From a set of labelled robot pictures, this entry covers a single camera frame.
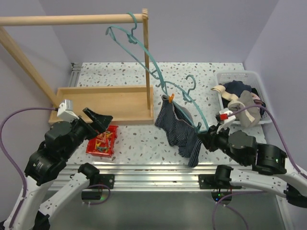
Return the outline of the navy striped underwear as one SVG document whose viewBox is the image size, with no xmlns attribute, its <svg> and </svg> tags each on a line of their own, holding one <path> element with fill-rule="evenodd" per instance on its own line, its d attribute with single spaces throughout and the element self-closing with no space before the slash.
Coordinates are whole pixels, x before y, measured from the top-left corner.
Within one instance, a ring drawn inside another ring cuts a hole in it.
<svg viewBox="0 0 307 230">
<path fill-rule="evenodd" d="M 161 98 L 161 110 L 154 125 L 166 133 L 168 144 L 177 146 L 178 154 L 188 158 L 188 166 L 194 168 L 199 163 L 201 141 L 192 126 L 193 118 L 185 107 L 170 102 L 168 96 Z"/>
</svg>

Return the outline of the beige grey underwear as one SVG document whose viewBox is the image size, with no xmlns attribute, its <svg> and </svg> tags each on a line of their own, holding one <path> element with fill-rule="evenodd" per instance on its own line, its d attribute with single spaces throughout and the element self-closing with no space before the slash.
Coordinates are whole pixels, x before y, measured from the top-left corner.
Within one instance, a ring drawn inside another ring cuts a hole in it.
<svg viewBox="0 0 307 230">
<path fill-rule="evenodd" d="M 231 111 L 238 111 L 245 107 L 255 105 L 251 92 L 243 91 L 237 100 L 232 100 L 228 103 L 227 108 Z M 254 127 L 261 119 L 260 109 L 258 107 L 251 107 L 235 115 L 236 119 L 244 128 Z"/>
</svg>

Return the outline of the orange clothespin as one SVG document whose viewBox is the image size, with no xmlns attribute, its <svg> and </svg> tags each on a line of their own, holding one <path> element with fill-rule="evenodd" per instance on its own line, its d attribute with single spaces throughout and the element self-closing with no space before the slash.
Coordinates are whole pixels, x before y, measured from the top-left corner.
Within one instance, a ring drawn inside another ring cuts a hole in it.
<svg viewBox="0 0 307 230">
<path fill-rule="evenodd" d="M 174 94 L 174 93 L 171 94 L 171 96 L 168 97 L 168 102 L 169 102 L 169 103 L 172 103 L 174 97 L 175 97 L 175 94 Z"/>
</svg>

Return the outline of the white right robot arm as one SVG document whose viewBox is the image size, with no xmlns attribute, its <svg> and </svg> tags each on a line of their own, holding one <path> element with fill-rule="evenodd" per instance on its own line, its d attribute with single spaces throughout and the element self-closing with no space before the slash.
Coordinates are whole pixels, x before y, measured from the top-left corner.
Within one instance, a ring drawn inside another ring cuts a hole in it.
<svg viewBox="0 0 307 230">
<path fill-rule="evenodd" d="M 261 144 L 243 131 L 230 133 L 211 126 L 197 134 L 204 147 L 221 150 L 241 166 L 251 167 L 245 172 L 227 165 L 218 165 L 208 182 L 218 188 L 248 187 L 284 197 L 296 207 L 307 206 L 307 172 L 294 165 L 289 155 L 270 144 Z"/>
</svg>

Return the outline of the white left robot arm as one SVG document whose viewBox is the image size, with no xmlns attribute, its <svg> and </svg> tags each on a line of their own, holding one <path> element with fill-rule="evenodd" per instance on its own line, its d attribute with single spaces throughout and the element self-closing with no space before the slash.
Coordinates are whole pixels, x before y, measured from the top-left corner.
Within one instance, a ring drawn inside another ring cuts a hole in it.
<svg viewBox="0 0 307 230">
<path fill-rule="evenodd" d="M 89 163 L 82 164 L 71 180 L 52 197 L 44 197 L 66 167 L 68 159 L 83 143 L 104 133 L 113 117 L 100 115 L 89 108 L 83 112 L 91 119 L 86 123 L 72 111 L 56 109 L 60 122 L 54 123 L 45 133 L 45 139 L 28 161 L 25 171 L 18 169 L 23 186 L 9 217 L 1 222 L 2 230 L 48 230 L 56 215 L 82 190 L 102 187 L 100 171 Z"/>
</svg>

